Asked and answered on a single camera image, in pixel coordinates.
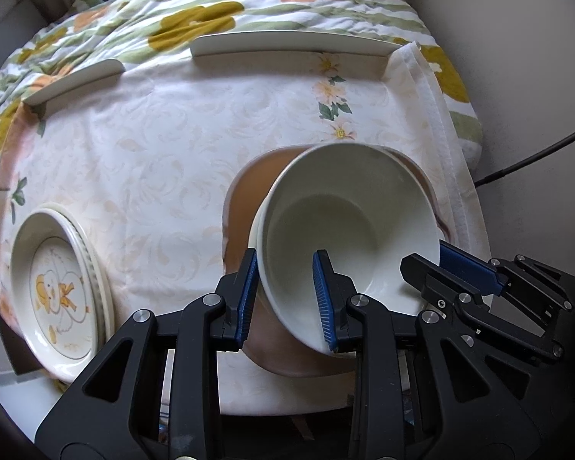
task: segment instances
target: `green leaf print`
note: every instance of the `green leaf print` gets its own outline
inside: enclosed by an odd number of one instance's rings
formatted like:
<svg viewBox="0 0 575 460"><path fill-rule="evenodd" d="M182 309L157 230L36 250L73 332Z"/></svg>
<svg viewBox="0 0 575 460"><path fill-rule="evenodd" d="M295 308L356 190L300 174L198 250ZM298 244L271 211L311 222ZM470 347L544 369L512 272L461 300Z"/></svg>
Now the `green leaf print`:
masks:
<svg viewBox="0 0 575 460"><path fill-rule="evenodd" d="M10 84L21 80L21 76L16 74L5 74L0 76L0 90L6 90Z"/></svg>
<svg viewBox="0 0 575 460"><path fill-rule="evenodd" d="M24 176L20 181L17 182L17 188L15 189L15 193L19 192L23 187L28 184L28 177Z"/></svg>
<svg viewBox="0 0 575 460"><path fill-rule="evenodd" d="M328 121L332 121L334 119L334 116L327 105L320 102L318 102L317 105L319 107L319 113L321 114L321 116L319 116L320 119L328 119Z"/></svg>
<svg viewBox="0 0 575 460"><path fill-rule="evenodd" d="M341 109L346 114L351 114L350 106L347 105L346 103L339 103L338 108Z"/></svg>
<svg viewBox="0 0 575 460"><path fill-rule="evenodd" d="M14 194L13 194L13 200L19 204L20 206L23 206L26 203L26 198L23 196L23 193L21 190L17 190Z"/></svg>
<svg viewBox="0 0 575 460"><path fill-rule="evenodd" d="M124 19L121 17L115 18L110 21L108 24L104 24L103 26L98 26L94 30L94 34L98 36L109 36L111 33L115 32L118 27L124 26L130 19Z"/></svg>
<svg viewBox="0 0 575 460"><path fill-rule="evenodd" d="M335 83L345 82L345 80L341 76L332 76L330 79L328 79L328 82L334 86Z"/></svg>
<svg viewBox="0 0 575 460"><path fill-rule="evenodd" d="M118 55L116 58L121 62L126 64L142 64L152 59L158 52L153 48L144 45L141 48L136 48L134 50L128 50Z"/></svg>

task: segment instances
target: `plate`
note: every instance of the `plate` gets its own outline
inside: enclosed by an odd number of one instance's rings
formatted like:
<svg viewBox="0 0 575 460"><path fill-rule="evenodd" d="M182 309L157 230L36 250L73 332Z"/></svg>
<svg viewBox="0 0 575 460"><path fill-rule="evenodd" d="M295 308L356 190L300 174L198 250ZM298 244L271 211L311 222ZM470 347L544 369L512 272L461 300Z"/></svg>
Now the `plate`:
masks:
<svg viewBox="0 0 575 460"><path fill-rule="evenodd" d="M97 274L73 224L38 208L17 231L11 255L13 309L41 365L72 382L105 341Z"/></svg>
<svg viewBox="0 0 575 460"><path fill-rule="evenodd" d="M104 312L104 331L105 331L105 341L108 341L115 333L115 313L113 311L113 296L111 294L111 287L108 283L107 274L104 268L100 265L98 261L98 256L95 253L94 246L92 242L87 237L85 230L75 219L72 213L66 209L66 207L58 204L56 202L47 202L41 206L45 209L53 209L58 213L64 215L68 221L75 227L81 241L83 242L87 253L89 254L89 259L92 265L93 271L97 272L98 278L98 291L100 302L102 303L102 311Z"/></svg>

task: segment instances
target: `floral tablecloth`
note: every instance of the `floral tablecloth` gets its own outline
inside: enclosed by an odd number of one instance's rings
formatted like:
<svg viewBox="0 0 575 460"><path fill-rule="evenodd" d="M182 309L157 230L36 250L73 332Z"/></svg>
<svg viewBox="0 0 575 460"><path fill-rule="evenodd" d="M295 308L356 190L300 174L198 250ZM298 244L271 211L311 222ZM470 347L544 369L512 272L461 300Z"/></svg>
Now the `floral tablecloth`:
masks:
<svg viewBox="0 0 575 460"><path fill-rule="evenodd" d="M0 70L0 155L21 100L56 79L107 58L130 70L176 65L191 59L189 43L197 36L264 29L417 41L441 86L467 164L471 169L477 164L481 127L464 86L403 0L77 0L71 15L38 32ZM337 102L323 105L342 108ZM21 205L21 187L10 190L14 206Z"/></svg>
<svg viewBox="0 0 575 460"><path fill-rule="evenodd" d="M0 162L0 314L12 311L17 228L44 202L74 215L107 271L116 326L181 310L224 273L224 205L235 176L276 148L351 140L401 151L430 180L455 244L483 259L477 195L433 69L412 43L381 57L264 52L135 68L20 105ZM353 376L281 377L218 355L223 413L346 406Z"/></svg>

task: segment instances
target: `floral blanket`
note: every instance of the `floral blanket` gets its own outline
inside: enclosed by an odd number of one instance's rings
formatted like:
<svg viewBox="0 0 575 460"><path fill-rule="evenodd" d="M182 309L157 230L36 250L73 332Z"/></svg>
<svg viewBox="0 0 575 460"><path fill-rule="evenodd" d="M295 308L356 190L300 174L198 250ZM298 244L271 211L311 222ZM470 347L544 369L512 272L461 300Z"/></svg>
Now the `floral blanket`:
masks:
<svg viewBox="0 0 575 460"><path fill-rule="evenodd" d="M398 44L417 41L443 91L467 164L476 166L482 133L464 85L403 0L77 0L72 15L40 30L0 70L0 155L13 121L29 115L22 100L73 71L109 58L127 70L187 61L189 44L198 36L269 29L345 33ZM324 119L350 112L340 81L337 76L318 92ZM38 124L38 136L43 126ZM335 135L351 134L340 130ZM13 206L23 204L25 185L15 182Z"/></svg>

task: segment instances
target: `screw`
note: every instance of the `screw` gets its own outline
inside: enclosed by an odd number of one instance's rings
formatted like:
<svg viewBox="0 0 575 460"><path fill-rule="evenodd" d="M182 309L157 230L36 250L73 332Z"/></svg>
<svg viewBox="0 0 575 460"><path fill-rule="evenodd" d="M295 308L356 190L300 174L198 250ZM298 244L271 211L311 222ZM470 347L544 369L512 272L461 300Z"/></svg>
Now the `screw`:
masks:
<svg viewBox="0 0 575 460"><path fill-rule="evenodd" d="M149 310L138 310L132 315L132 318L136 323L142 323L147 321L151 316L151 312Z"/></svg>
<svg viewBox="0 0 575 460"><path fill-rule="evenodd" d="M217 294L207 294L202 298L202 302L207 306L215 306L216 304L219 304L220 301L221 296L218 296Z"/></svg>
<svg viewBox="0 0 575 460"><path fill-rule="evenodd" d="M461 335L460 337L462 338L462 340L465 343L467 343L467 346L469 348L472 348L473 344L475 344L475 340L470 335L467 335L466 333L464 335Z"/></svg>
<svg viewBox="0 0 575 460"><path fill-rule="evenodd" d="M422 313L422 320L426 323L437 323L439 321L439 314L437 312L423 312Z"/></svg>
<svg viewBox="0 0 575 460"><path fill-rule="evenodd" d="M355 296L351 296L351 304L358 306L359 308L366 306L368 302L369 299L364 294L356 294Z"/></svg>

